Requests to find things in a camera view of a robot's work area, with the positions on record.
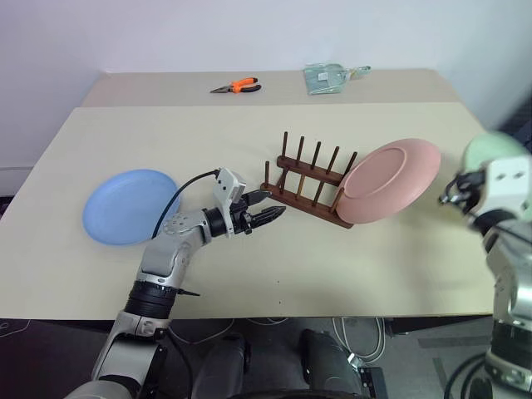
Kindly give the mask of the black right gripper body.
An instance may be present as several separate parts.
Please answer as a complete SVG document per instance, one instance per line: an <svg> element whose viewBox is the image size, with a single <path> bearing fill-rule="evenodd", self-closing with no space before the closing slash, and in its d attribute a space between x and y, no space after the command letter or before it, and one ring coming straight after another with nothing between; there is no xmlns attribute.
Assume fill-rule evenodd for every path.
<svg viewBox="0 0 532 399"><path fill-rule="evenodd" d="M463 196L477 195L484 184L484 170L464 172L456 175L456 188Z"/></svg>

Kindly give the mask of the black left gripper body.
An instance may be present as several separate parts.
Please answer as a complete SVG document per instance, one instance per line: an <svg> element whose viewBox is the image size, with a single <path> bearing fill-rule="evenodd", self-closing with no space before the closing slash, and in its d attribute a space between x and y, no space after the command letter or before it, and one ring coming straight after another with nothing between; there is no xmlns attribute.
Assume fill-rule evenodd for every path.
<svg viewBox="0 0 532 399"><path fill-rule="evenodd" d="M252 215L248 212L249 196L242 195L236 203L232 203L229 207L229 215L231 217L234 234L251 234Z"/></svg>

